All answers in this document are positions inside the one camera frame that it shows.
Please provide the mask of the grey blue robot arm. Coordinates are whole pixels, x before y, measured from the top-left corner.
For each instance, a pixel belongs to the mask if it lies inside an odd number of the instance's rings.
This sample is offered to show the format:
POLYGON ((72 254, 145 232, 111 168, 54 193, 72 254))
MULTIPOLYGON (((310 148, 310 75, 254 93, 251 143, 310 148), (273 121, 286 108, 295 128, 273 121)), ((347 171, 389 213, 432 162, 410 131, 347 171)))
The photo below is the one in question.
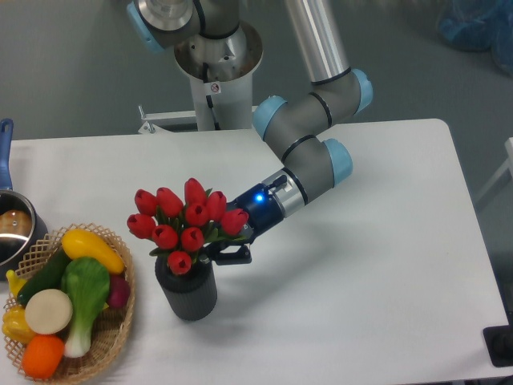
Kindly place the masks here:
POLYGON ((189 78, 196 126, 201 131, 254 128, 282 167, 238 196, 231 208, 248 215, 244 239, 212 241, 202 263, 244 264, 249 245, 262 233, 347 178, 351 157, 336 140, 318 136, 366 108, 373 88, 353 69, 327 1, 285 4, 313 90, 299 103, 278 96, 252 103, 252 75, 261 62, 259 34, 239 15, 236 1, 132 1, 127 14, 151 51, 174 50, 189 78))

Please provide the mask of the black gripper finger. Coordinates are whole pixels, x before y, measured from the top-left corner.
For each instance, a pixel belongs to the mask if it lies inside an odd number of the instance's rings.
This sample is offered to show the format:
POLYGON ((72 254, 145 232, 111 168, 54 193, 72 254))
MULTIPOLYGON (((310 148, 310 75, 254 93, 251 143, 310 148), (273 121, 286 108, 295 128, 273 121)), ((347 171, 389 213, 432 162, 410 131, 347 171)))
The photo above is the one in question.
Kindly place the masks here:
POLYGON ((228 247, 225 241, 214 241, 201 248, 198 254, 198 262, 208 264, 215 262, 217 265, 227 265, 228 257, 222 252, 228 247))
POLYGON ((248 245, 238 245, 234 251, 219 252, 214 261, 217 265, 247 265, 252 262, 252 254, 248 245))

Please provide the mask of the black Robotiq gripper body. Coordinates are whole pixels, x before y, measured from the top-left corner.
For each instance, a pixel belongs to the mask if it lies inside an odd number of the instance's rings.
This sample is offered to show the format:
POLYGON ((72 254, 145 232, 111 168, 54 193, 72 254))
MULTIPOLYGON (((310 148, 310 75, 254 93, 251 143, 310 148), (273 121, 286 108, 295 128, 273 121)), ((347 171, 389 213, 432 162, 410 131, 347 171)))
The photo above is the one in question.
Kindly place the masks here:
POLYGON ((248 243, 253 243, 257 237, 282 222, 285 217, 276 197, 262 183, 228 202, 228 209, 242 209, 248 214, 248 220, 241 230, 248 243))

